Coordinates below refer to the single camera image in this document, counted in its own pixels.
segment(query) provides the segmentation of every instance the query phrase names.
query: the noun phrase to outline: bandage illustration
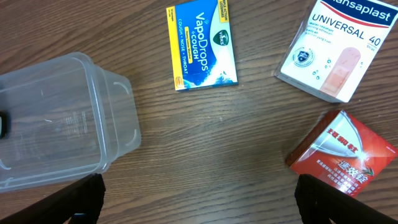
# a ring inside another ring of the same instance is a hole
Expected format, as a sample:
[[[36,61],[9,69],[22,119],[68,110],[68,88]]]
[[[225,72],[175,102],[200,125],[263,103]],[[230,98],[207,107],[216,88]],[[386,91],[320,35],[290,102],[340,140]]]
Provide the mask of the bandage illustration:
[[[360,59],[361,52],[358,49],[354,47],[344,49],[320,91],[337,97]]]

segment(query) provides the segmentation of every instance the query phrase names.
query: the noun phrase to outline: plastic container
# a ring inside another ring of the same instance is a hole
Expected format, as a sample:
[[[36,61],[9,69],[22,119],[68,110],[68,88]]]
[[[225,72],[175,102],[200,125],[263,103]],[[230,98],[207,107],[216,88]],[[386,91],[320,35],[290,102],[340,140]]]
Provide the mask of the plastic container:
[[[0,192],[103,173],[137,149],[131,84],[72,53],[0,76]]]

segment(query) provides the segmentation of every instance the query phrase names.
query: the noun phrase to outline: wooden table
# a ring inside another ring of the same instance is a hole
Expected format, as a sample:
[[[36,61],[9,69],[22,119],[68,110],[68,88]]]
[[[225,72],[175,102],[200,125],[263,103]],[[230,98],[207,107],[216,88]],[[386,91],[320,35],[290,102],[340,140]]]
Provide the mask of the wooden table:
[[[104,174],[99,223],[301,223],[284,157],[328,110],[398,146],[398,27],[351,102],[333,105],[272,74],[310,1],[229,0],[239,85],[177,93],[165,8],[181,2],[0,0],[0,73],[80,51],[131,81],[142,145]],[[397,171],[358,200],[398,218]],[[68,184],[1,194],[0,218]]]

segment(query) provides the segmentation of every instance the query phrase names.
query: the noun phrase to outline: product packaging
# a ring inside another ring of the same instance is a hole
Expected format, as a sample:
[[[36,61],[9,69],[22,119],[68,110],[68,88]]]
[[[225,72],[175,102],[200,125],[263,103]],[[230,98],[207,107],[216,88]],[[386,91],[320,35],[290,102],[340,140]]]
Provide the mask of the product packaging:
[[[316,0],[275,75],[331,103],[352,97],[397,20],[377,0]]]
[[[287,158],[298,174],[311,174],[355,197],[397,156],[397,149],[345,111],[331,111]]]
[[[227,0],[167,8],[176,90],[236,85]]]

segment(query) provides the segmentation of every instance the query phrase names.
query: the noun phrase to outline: yellow label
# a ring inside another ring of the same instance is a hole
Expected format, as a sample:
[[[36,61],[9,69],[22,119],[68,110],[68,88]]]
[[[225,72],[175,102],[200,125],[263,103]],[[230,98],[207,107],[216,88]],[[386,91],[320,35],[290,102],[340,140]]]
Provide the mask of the yellow label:
[[[220,22],[229,22],[228,0],[218,0],[218,12],[220,13]]]
[[[168,7],[166,11],[167,23],[169,25],[170,48],[172,50],[175,89],[183,90],[185,89],[185,87],[182,77],[180,46],[178,44],[177,19],[175,17],[175,6]]]
[[[185,27],[185,40],[187,41],[188,63],[193,63],[192,48],[191,48],[191,36],[189,33],[189,27]]]

